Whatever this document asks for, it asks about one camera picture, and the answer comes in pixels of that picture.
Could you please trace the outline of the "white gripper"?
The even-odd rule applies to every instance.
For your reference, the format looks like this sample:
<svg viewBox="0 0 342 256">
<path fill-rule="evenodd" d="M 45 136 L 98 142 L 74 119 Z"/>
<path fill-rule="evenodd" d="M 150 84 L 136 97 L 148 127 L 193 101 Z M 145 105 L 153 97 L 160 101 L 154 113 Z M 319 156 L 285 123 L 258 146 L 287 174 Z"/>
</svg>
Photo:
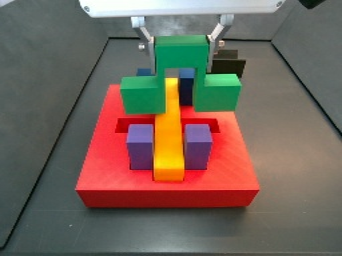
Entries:
<svg viewBox="0 0 342 256">
<path fill-rule="evenodd" d="M 208 70 L 212 70 L 214 54 L 233 26 L 233 14 L 274 13 L 284 3 L 285 0 L 79 0 L 82 9 L 93 18 L 133 17 L 132 26 L 141 38 L 138 49 L 150 57 L 152 71 L 156 71 L 156 39 L 144 16 L 221 14 L 208 35 Z"/>
</svg>

